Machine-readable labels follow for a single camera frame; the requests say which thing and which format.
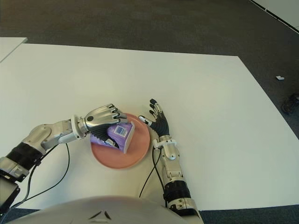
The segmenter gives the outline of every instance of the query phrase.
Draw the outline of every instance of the robotic arm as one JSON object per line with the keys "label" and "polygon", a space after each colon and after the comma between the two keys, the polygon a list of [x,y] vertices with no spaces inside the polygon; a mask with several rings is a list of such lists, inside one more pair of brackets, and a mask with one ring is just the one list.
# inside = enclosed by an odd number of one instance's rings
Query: robotic arm
{"label": "robotic arm", "polygon": [[[169,127],[164,113],[155,100],[150,101],[151,108],[153,110],[150,113],[155,117],[156,121],[151,121],[144,116],[139,116],[145,124],[150,126],[157,132],[159,138],[153,140],[155,149],[161,150],[161,159],[163,163],[162,176],[164,183],[164,199],[168,202],[168,208],[180,216],[188,218],[195,218],[195,223],[203,223],[200,214],[196,208],[196,204],[191,199],[190,191],[187,187],[186,180],[179,164],[179,151],[176,148],[176,141],[173,140],[169,134]],[[17,147],[15,147],[6,157],[0,158],[0,214],[5,213],[16,196],[20,192],[20,188],[15,182],[22,182],[29,174],[30,169],[41,163],[47,150],[55,147],[60,143],[68,143],[77,139],[84,138],[88,133],[93,134],[97,138],[105,141],[109,145],[118,146],[117,143],[110,139],[107,135],[107,128],[121,123],[127,123],[127,117],[121,113],[113,104],[109,104],[100,108],[97,108],[89,112],[84,118],[72,116],[69,120],[59,121],[55,124],[43,124],[35,127]],[[63,209],[72,207],[74,204],[69,204]],[[87,200],[86,212],[89,214],[92,210],[91,199]],[[106,202],[103,200],[105,206],[111,204],[111,210],[115,208],[119,203]],[[137,208],[142,209],[145,204],[147,208],[150,208],[150,202],[132,202],[133,206],[128,204],[128,211],[125,212],[126,216],[130,215],[128,212]],[[77,210],[72,207],[73,215],[78,213],[79,218],[83,218],[84,209],[82,205],[77,207]],[[168,213],[169,210],[159,209],[153,207],[151,210],[157,212],[162,219],[167,219],[171,222],[176,217],[176,214]],[[97,212],[91,218],[97,218],[101,215],[101,211]],[[102,217],[97,218],[98,221],[103,221]]]}
{"label": "robotic arm", "polygon": [[35,127],[6,157],[0,158],[0,214],[6,212],[20,192],[15,183],[22,182],[34,165],[39,165],[46,151],[58,144],[84,138],[92,133],[109,145],[117,143],[107,135],[107,128],[127,123],[127,116],[113,104],[99,107],[84,118],[76,115],[69,120]]}
{"label": "robotic arm", "polygon": [[165,189],[163,197],[168,203],[168,208],[178,215],[197,215],[200,218],[195,201],[191,198],[179,164],[177,143],[169,134],[167,119],[160,105],[154,99],[150,100],[150,107],[153,110],[149,112],[154,116],[156,121],[151,121],[144,116],[139,116],[139,119],[152,128],[159,136],[158,139],[153,140],[153,146],[155,149],[161,150],[163,164],[162,177]]}

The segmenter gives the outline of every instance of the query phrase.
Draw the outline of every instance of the table surface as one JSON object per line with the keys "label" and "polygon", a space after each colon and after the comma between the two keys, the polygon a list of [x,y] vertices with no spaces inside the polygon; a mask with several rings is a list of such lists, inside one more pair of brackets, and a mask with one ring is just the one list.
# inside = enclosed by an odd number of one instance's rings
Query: table surface
{"label": "table surface", "polygon": [[26,37],[0,37],[0,63],[26,41]]}
{"label": "table surface", "polygon": [[[178,141],[198,209],[299,203],[299,141],[236,56],[22,44],[0,69],[2,155],[36,125],[74,113],[85,116],[110,102],[124,112],[150,116],[149,99],[155,98]],[[69,146],[66,178],[23,208],[95,195],[138,196],[152,168],[150,153],[132,168],[113,170],[94,159],[88,138]],[[66,165],[60,145],[36,169],[32,194],[56,183]],[[163,204],[156,175],[143,197]]]}

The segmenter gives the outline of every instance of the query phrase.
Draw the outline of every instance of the black joint segment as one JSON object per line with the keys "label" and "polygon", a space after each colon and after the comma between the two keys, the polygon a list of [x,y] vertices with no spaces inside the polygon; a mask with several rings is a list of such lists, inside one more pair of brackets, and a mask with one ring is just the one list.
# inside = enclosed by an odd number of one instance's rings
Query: black joint segment
{"label": "black joint segment", "polygon": [[164,200],[168,203],[179,198],[191,198],[185,181],[173,181],[165,185]]}
{"label": "black joint segment", "polygon": [[157,103],[157,101],[156,101],[156,100],[154,100],[154,99],[151,99],[151,100],[150,100],[150,103],[151,103],[151,104],[156,104],[156,103]]}
{"label": "black joint segment", "polygon": [[21,142],[17,147],[7,155],[7,158],[18,163],[27,170],[30,170],[34,165],[39,165],[40,158],[43,154],[32,146]]}

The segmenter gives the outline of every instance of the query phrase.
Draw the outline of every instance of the barcode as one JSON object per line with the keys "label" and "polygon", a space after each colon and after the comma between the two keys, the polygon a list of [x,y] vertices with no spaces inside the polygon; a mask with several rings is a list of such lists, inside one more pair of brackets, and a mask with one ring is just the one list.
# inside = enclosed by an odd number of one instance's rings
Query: barcode
{"label": "barcode", "polygon": [[117,126],[114,133],[118,134],[122,137],[125,137],[127,135],[128,131],[125,128],[121,127],[121,126]]}

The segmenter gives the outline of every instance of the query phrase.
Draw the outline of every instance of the small white object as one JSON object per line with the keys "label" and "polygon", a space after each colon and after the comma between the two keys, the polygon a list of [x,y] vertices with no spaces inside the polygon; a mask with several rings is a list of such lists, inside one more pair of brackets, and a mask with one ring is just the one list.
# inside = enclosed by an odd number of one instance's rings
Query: small white object
{"label": "small white object", "polygon": [[279,81],[282,81],[282,80],[285,79],[284,77],[281,77],[281,76],[276,76],[276,78],[277,78]]}

